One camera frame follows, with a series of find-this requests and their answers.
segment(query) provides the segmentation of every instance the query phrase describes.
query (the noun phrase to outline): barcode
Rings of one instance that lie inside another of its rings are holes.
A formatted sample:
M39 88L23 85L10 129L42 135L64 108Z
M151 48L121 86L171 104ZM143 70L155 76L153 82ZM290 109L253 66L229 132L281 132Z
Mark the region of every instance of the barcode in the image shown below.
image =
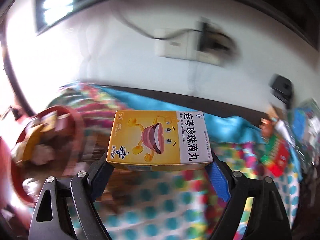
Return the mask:
M152 171L151 166L127 165L130 171Z

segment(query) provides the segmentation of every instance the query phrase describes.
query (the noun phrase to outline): blue logo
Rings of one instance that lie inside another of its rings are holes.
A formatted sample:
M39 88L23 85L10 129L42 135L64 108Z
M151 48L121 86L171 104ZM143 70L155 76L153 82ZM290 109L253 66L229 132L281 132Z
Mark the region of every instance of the blue logo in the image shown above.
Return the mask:
M119 155L119 158L124 159L129 152L125 153L125 147L121 146L120 149L116 151L116 154Z

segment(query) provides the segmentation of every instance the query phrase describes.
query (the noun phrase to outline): yellow cartoon character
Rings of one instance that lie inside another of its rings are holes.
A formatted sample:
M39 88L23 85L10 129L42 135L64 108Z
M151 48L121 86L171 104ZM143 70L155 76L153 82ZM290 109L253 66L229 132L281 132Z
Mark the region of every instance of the yellow cartoon character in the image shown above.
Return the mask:
M154 153L163 154L169 150L170 147L179 147L179 134L178 125L179 122L176 118L157 116L153 124L147 128L137 123L136 118L131 118L128 121L129 126L139 126L141 129L141 140L138 145L132 149L133 154L139 154L143 151L142 143L151 150L151 153L146 153L144 160L151 162Z

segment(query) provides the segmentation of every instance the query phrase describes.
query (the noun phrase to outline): blue gripper pad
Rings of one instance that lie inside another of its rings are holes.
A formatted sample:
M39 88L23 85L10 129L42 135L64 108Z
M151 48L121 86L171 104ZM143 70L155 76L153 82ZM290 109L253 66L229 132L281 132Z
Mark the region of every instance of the blue gripper pad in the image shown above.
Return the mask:
M205 170L208 173L210 182L217 193L217 196L222 198L224 202L228 202L231 197L228 187L228 180L224 177L217 163L210 163L205 167Z

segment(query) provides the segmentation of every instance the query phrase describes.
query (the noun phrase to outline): red and green package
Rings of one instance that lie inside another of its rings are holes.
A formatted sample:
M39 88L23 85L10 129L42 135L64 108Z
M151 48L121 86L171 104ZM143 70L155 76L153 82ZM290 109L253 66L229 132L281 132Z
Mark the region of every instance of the red and green package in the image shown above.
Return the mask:
M262 164L276 177L283 174L289 159L287 142L278 133L271 135L266 143L264 155L260 158Z

